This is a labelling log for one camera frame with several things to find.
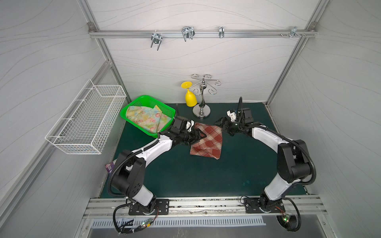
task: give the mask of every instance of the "dark green table surface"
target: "dark green table surface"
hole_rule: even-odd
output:
[[[192,108],[179,104],[180,116],[213,125],[226,116],[226,111],[237,108],[237,103],[208,104],[211,114],[200,120],[193,116]],[[254,121],[275,129],[263,103],[244,103]],[[141,148],[154,140],[130,123],[126,123],[115,157],[124,150]],[[178,145],[161,154],[146,168],[144,185],[157,197],[177,196],[237,196],[260,195],[277,173],[277,154],[262,142],[236,134],[223,133],[220,159],[189,154],[190,148]],[[305,194],[301,185],[290,195]],[[110,198],[104,187],[101,198]]]

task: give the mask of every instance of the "green plastic basket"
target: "green plastic basket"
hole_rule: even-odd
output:
[[[161,131],[164,131],[165,129],[167,129],[167,127],[170,126],[170,124],[172,123],[173,121],[173,118],[175,116],[175,113],[176,113],[176,110],[173,109],[172,107],[168,106],[168,105],[165,105],[164,103],[154,99],[153,97],[151,96],[148,96],[148,95],[143,95],[143,96],[140,96],[138,97],[137,99],[135,99],[134,101],[130,102],[127,106],[125,106],[121,111],[120,111],[120,116],[128,121],[129,123],[131,123],[132,125],[134,125],[135,127],[139,128],[142,132],[146,133],[147,135],[149,136],[152,136],[154,138],[157,138],[157,134],[156,133],[150,133],[146,130],[144,130],[143,128],[141,128],[140,126],[138,126],[137,124],[135,124],[133,121],[130,121],[128,118],[126,118],[126,112],[127,112],[127,109],[129,106],[143,106],[143,107],[150,107],[150,108],[154,108],[155,105],[157,105],[160,110],[167,116],[169,116],[170,118],[172,118],[168,123],[167,125],[165,125]]]

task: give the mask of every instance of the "metal vent grille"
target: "metal vent grille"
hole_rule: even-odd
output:
[[[134,218],[133,228],[138,227],[148,217]],[[118,226],[130,221],[131,218],[116,219]],[[151,227],[244,227],[266,225],[262,216],[223,216],[223,217],[158,217]],[[112,219],[94,219],[93,229],[113,228]]]

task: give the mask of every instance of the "floral cloth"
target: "floral cloth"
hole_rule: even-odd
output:
[[[157,105],[154,108],[129,106],[126,117],[150,133],[161,131],[171,120]]]

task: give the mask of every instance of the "metal cup holder stand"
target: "metal cup holder stand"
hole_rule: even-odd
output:
[[[195,85],[193,85],[189,88],[193,88],[197,84],[200,84],[200,92],[199,92],[198,88],[195,88],[193,91],[197,90],[197,93],[195,93],[195,95],[196,96],[201,95],[201,99],[202,99],[200,104],[197,104],[196,106],[193,107],[193,114],[195,115],[195,117],[197,117],[199,119],[207,118],[210,115],[210,107],[205,104],[204,90],[207,88],[207,86],[209,86],[211,88],[208,89],[208,92],[210,94],[214,95],[217,93],[217,89],[215,87],[213,87],[212,85],[210,85],[208,82],[214,81],[215,86],[220,86],[221,82],[219,80],[211,79],[212,76],[210,76],[209,74],[205,74],[204,76],[202,76],[202,79],[199,79],[200,76],[198,74],[193,74],[191,77],[193,79],[200,80],[200,82],[196,83]]]

